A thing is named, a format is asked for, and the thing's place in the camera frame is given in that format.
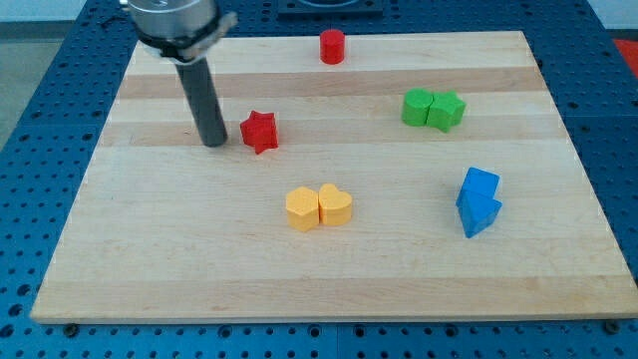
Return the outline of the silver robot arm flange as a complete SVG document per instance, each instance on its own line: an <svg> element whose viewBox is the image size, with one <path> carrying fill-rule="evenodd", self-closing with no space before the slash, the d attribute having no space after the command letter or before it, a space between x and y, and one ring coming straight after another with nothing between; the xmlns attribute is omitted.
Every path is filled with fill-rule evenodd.
<svg viewBox="0 0 638 359"><path fill-rule="evenodd" d="M238 23L215 0L120 0L120 6L151 55L183 66L205 58Z"/></svg>

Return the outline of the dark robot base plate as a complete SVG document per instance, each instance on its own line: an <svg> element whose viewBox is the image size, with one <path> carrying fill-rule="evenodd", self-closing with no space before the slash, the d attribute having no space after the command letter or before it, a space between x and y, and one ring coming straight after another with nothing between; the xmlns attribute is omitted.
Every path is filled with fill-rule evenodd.
<svg viewBox="0 0 638 359"><path fill-rule="evenodd" d="M278 0L277 18L302 16L381 15L384 0Z"/></svg>

